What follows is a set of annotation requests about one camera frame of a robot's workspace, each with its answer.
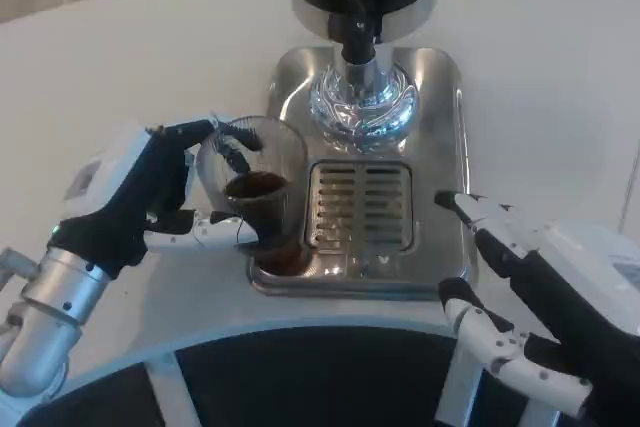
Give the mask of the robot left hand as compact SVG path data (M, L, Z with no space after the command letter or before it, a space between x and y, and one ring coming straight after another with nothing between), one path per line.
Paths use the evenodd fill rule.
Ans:
M249 164L241 150L259 152L263 143L254 129L214 116L156 127L132 124L78 171L47 250L74 254L116 278L147 252L255 243L256 231L245 215L229 207L209 215L184 209L194 146L212 146L234 172L246 173Z

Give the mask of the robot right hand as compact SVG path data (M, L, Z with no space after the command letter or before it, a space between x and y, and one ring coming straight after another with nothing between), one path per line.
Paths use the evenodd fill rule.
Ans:
M482 259L548 330L547 337L520 330L467 281L443 280L438 295L456 349L436 423L465 425L489 374L525 398L523 426L553 426L561 416L637 425L637 245L580 222L527 223L484 196L440 191L434 200L459 217Z

